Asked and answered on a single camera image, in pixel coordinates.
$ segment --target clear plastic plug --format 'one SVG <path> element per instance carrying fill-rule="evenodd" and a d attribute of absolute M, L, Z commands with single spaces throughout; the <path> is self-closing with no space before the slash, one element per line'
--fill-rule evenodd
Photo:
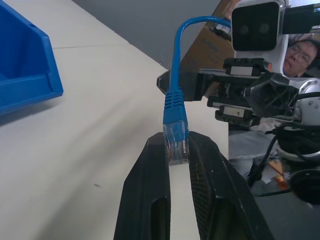
<path fill-rule="evenodd" d="M 169 166 L 190 162 L 188 124 L 183 120 L 163 125 L 165 152 Z"/>

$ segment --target table surface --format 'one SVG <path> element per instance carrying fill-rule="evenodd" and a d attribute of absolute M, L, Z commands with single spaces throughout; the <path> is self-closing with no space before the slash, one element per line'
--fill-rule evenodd
<path fill-rule="evenodd" d="M 49 35 L 64 94 L 0 117 L 0 239 L 111 240 L 124 180 L 162 132 L 166 69 L 70 0 L 5 2 Z M 228 157 L 228 125 L 205 99 L 186 110 Z M 195 240 L 185 170 L 170 171 L 171 239 Z"/>

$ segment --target cardboard box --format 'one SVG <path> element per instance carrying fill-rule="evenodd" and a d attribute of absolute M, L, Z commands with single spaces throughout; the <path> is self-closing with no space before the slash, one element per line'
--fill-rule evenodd
<path fill-rule="evenodd" d="M 196 72 L 199 69 L 223 69 L 225 59 L 233 57 L 231 42 L 204 26 L 183 57 L 180 70 Z"/>
<path fill-rule="evenodd" d="M 230 20 L 231 12 L 238 2 L 239 0 L 221 0 L 213 15 Z M 231 42 L 212 32 L 215 28 L 230 32 L 230 29 L 221 29 L 217 24 L 208 22 L 183 57 L 180 63 L 181 71 L 223 69 L 225 59 L 234 57 L 235 51 Z"/>

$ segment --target blue bin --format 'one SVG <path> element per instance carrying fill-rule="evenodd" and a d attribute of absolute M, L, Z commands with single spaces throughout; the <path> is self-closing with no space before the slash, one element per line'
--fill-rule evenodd
<path fill-rule="evenodd" d="M 48 35 L 0 0 L 0 115 L 62 94 Z"/>

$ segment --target blue cable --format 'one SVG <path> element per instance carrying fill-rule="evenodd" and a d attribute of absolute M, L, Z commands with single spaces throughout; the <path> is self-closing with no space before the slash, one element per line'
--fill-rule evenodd
<path fill-rule="evenodd" d="M 174 39 L 170 86 L 165 94 L 163 111 L 163 135 L 166 144 L 166 157 L 169 165 L 189 162 L 188 120 L 184 104 L 184 93 L 179 87 L 179 67 L 181 37 L 183 31 L 192 24 L 213 22 L 228 28 L 230 22 L 215 16 L 199 16 L 185 21 L 177 30 Z"/>

